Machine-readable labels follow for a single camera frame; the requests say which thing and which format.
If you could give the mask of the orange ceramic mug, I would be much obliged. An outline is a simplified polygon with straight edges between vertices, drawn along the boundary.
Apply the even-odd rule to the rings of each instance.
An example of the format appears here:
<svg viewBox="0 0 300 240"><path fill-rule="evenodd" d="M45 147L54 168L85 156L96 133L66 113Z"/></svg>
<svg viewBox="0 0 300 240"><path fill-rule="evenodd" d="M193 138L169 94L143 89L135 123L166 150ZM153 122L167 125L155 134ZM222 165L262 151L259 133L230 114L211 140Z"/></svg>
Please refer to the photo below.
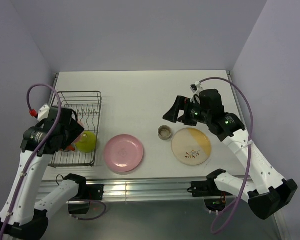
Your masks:
<svg viewBox="0 0 300 240"><path fill-rule="evenodd" d="M65 149L62 149L63 152L74 152L75 151L75 146L73 144L67 146Z"/></svg>

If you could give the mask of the lime green bowl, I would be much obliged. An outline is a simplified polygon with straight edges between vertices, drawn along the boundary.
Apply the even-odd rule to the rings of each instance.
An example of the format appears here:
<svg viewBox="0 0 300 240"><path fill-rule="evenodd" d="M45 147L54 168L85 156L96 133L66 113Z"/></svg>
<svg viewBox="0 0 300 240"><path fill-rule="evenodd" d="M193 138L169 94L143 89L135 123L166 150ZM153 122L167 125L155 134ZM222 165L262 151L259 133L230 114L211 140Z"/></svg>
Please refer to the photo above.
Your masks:
<svg viewBox="0 0 300 240"><path fill-rule="evenodd" d="M82 153L91 153L95 150L97 143L96 135L91 131L84 131L78 142L75 143L75 147Z"/></svg>

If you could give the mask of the speckled ceramic small cup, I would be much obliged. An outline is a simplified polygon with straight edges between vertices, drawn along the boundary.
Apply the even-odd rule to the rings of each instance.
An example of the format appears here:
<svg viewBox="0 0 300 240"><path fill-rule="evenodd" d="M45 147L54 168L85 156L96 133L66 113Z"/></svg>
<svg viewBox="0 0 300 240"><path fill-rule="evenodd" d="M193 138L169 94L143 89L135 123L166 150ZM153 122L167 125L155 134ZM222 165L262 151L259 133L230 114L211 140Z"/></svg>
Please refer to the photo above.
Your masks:
<svg viewBox="0 0 300 240"><path fill-rule="evenodd" d="M162 125L158 128L158 137L161 140L168 140L171 138L173 132L172 129L167 125Z"/></svg>

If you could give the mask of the pink plastic plate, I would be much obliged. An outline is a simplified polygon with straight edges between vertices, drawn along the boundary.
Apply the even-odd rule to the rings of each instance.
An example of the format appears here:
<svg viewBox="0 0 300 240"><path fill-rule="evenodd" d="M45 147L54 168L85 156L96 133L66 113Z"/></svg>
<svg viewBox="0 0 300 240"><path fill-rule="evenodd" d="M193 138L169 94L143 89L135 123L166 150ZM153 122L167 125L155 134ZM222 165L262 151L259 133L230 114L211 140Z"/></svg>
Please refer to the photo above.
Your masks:
<svg viewBox="0 0 300 240"><path fill-rule="evenodd" d="M114 136L106 143L103 151L105 164L115 173L133 171L141 164L143 157L143 144L129 134Z"/></svg>

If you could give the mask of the pink plastic cup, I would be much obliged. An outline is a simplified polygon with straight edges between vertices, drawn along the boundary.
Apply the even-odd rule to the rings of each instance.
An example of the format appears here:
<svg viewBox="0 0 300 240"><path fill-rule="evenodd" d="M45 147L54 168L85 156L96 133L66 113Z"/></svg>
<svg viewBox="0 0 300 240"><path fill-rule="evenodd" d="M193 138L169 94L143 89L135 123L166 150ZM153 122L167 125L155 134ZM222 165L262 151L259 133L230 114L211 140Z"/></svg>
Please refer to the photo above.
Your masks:
<svg viewBox="0 0 300 240"><path fill-rule="evenodd" d="M79 135L78 135L77 138L73 141L74 144L77 143L77 142L79 142L79 141L81 140L82 135L83 135L83 132L84 132L84 130L85 130L84 124L83 124L80 120L78 120L77 123L78 123L78 125L80 126L80 127L77 128L77 132L79 133Z"/></svg>

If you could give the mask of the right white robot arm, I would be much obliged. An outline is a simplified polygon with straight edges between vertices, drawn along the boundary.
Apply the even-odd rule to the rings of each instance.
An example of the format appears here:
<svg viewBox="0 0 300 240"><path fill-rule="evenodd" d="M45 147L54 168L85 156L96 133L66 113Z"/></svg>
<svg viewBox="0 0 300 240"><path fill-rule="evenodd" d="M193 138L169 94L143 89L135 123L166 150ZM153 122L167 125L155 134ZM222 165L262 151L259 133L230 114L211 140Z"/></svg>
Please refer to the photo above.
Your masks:
<svg viewBox="0 0 300 240"><path fill-rule="evenodd" d="M221 143L228 147L239 162L249 171L252 183L240 193L243 180L217 169L207 175L205 181L193 181L189 188L193 197L217 195L225 192L248 203L252 212L266 220L288 205L298 185L293 179L285 179L268 162L250 139L243 122L234 113L225 111L222 97L216 89L202 90L192 99L177 96L163 119L186 126L205 124Z"/></svg>

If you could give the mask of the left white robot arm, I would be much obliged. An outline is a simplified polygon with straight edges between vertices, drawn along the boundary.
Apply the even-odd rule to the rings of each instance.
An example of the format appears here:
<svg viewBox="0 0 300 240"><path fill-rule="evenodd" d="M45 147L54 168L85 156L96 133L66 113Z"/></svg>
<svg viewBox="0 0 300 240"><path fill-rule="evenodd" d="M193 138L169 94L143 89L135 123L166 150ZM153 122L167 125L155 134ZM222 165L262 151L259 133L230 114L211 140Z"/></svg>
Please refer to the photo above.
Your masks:
<svg viewBox="0 0 300 240"><path fill-rule="evenodd" d="M46 105L43 109L47 112L38 114L38 124L23 134L16 178L0 212L1 240L40 240L50 218L67 201L81 200L88 193L85 177L68 174L60 186L36 201L53 155L69 147L84 131L74 110Z"/></svg>

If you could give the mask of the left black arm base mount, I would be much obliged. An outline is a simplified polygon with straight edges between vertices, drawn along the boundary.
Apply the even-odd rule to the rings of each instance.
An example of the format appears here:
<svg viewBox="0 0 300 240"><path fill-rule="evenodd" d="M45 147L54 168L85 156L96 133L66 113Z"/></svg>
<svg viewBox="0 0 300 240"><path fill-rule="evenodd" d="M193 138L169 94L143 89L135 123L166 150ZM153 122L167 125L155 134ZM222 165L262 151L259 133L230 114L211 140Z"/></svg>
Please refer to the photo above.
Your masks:
<svg viewBox="0 0 300 240"><path fill-rule="evenodd" d="M73 173L63 176L58 174L55 182L60 186L58 178L61 177L63 181L70 180L78 184L78 194L72 198L72 201L79 203L69 203L68 213L70 217L80 221L92 221L101 218L107 211L107 206L102 202L104 194L103 184L87 184L87 179L83 176ZM93 217L80 217L86 215L90 210L97 212L97 216Z"/></svg>

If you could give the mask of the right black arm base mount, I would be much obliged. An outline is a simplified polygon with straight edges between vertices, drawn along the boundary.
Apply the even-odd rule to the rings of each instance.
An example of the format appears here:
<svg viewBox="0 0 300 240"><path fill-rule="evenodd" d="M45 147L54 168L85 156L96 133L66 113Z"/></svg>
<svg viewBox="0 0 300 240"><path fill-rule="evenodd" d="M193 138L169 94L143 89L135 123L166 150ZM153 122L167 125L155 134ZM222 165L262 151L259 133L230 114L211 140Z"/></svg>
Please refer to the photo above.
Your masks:
<svg viewBox="0 0 300 240"><path fill-rule="evenodd" d="M221 213L226 213L234 210L236 201L232 201L227 205L227 196L231 196L227 191L220 190L217 188L215 180L222 174L227 174L223 169L217 169L210 173L206 180L192 181L190 187L186 190L188 193L192 194L193 198L200 197L217 197L215 200L208 199L204 201L206 211L209 214L220 215Z"/></svg>

